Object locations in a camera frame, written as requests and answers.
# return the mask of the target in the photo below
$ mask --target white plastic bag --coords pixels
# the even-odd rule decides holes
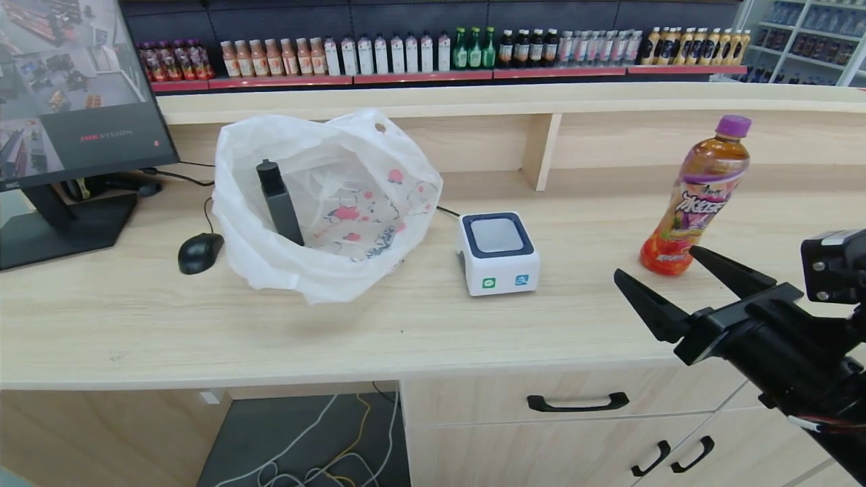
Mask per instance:
[[[280,166],[305,246],[277,234],[255,167]],[[375,110],[327,123],[262,115],[223,127],[213,212],[229,266],[255,289],[348,302],[399,265],[427,232],[442,178]]]

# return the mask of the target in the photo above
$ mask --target drawer handle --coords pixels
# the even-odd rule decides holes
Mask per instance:
[[[674,471],[674,473],[686,472],[686,471],[688,471],[688,469],[699,464],[701,462],[701,460],[706,458],[707,455],[709,455],[709,453],[715,448],[715,442],[709,436],[705,436],[705,437],[701,438],[701,445],[704,446],[704,451],[701,453],[701,455],[698,458],[695,458],[694,462],[692,462],[686,466],[682,466],[682,465],[680,465],[680,462],[676,462],[670,466],[670,469],[672,471]]]
[[[612,393],[608,396],[611,402],[604,406],[587,406],[587,407],[554,407],[547,404],[544,396],[527,396],[529,409],[538,412],[592,412],[592,411],[613,411],[625,407],[629,404],[629,396],[625,393]]]
[[[656,468],[665,458],[668,457],[668,455],[670,455],[670,445],[665,440],[658,442],[658,450],[661,452],[661,455],[658,456],[658,459],[653,462],[652,465],[647,467],[647,470],[641,470],[641,467],[635,465],[631,467],[631,473],[633,473],[635,477],[643,477],[652,472],[652,469]]]

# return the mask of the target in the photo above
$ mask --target purple bottle cap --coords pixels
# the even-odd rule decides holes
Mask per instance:
[[[715,131],[730,135],[731,137],[746,137],[751,126],[752,119],[740,117],[739,115],[725,115],[719,120],[719,125],[715,128]]]

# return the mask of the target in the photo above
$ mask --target computer mouse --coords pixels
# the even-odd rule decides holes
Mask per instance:
[[[200,233],[180,246],[178,266],[184,274],[198,274],[210,269],[223,247],[223,236],[218,233]]]

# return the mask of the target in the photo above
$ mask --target monitor screen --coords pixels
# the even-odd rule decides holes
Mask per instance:
[[[117,0],[0,0],[0,191],[178,162]]]

